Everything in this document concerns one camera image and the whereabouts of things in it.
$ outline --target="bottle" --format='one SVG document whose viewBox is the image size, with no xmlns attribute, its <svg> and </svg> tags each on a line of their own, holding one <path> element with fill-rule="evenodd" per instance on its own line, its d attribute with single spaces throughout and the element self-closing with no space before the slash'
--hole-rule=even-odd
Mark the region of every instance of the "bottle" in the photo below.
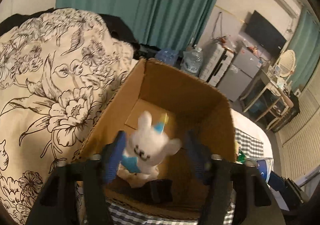
<svg viewBox="0 0 320 225">
<path fill-rule="evenodd" d="M 202 49 L 196 47 L 191 51 L 183 52 L 181 70 L 194 76 L 198 76 L 203 62 Z"/>
<path fill-rule="evenodd" d="M 155 58 L 166 64 L 174 66 L 178 58 L 178 52 L 179 51 L 175 51 L 170 48 L 162 49 L 157 52 Z"/>
</svg>

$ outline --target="box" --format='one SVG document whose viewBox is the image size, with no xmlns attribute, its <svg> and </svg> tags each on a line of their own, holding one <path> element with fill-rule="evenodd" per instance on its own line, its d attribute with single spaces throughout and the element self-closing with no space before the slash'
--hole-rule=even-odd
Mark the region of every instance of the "box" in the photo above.
<svg viewBox="0 0 320 225">
<path fill-rule="evenodd" d="M 137 128 L 145 110 L 152 114 L 153 125 L 162 113 L 169 122 L 164 131 L 170 138 L 183 141 L 189 129 L 195 129 L 201 143 L 213 154 L 235 160 L 234 128 L 228 100 L 209 84 L 155 59 L 141 59 L 110 100 L 83 142 L 80 155 L 99 153 L 112 143 L 119 130 L 128 136 Z M 134 198 L 135 189 L 119 177 L 105 188 L 106 197 L 126 208 L 152 216 L 195 220 L 200 216 L 208 187 L 196 180 L 184 148 L 166 157 L 158 166 L 159 179 L 172 180 L 173 201 L 146 205 Z"/>
</svg>

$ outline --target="white floral comforter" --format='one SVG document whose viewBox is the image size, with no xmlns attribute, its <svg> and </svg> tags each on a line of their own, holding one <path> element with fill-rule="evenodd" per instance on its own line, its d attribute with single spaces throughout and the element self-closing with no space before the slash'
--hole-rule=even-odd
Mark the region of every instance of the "white floral comforter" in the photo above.
<svg viewBox="0 0 320 225">
<path fill-rule="evenodd" d="M 0 37 L 0 201 L 18 224 L 57 163 L 78 153 L 132 56 L 99 15 L 71 8 Z"/>
</svg>

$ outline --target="checkered bedsheet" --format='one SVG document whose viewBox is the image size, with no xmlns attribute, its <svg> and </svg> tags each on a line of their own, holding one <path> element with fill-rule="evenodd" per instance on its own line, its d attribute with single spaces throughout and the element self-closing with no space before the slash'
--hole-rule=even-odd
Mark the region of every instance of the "checkered bedsheet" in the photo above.
<svg viewBox="0 0 320 225">
<path fill-rule="evenodd" d="M 263 157 L 263 142 L 235 128 L 235 139 L 246 157 Z"/>
<path fill-rule="evenodd" d="M 241 151 L 247 157 L 263 157 L 263 142 L 255 139 L 239 129 L 235 129 L 235 139 L 240 144 Z M 109 204 L 109 211 L 111 213 L 115 225 L 141 225 L 141 224 L 168 224 L 168 225 L 196 225 L 197 221 L 181 221 L 168 220 L 164 218 L 149 216 L 143 213 L 137 213 L 128 210 L 124 207 L 114 203 Z M 223 224 L 232 224 L 233 214 L 235 211 L 235 204 L 231 203 L 225 215 Z M 89 225 L 87 219 L 83 221 L 83 225 Z"/>
</svg>

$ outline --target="television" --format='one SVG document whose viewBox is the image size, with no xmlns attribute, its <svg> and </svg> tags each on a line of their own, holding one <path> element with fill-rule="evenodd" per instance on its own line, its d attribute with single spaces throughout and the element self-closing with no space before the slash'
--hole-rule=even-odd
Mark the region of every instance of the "television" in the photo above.
<svg viewBox="0 0 320 225">
<path fill-rule="evenodd" d="M 277 58 L 286 43 L 281 33 L 261 14 L 254 11 L 244 32 L 265 48 L 274 58 Z"/>
</svg>

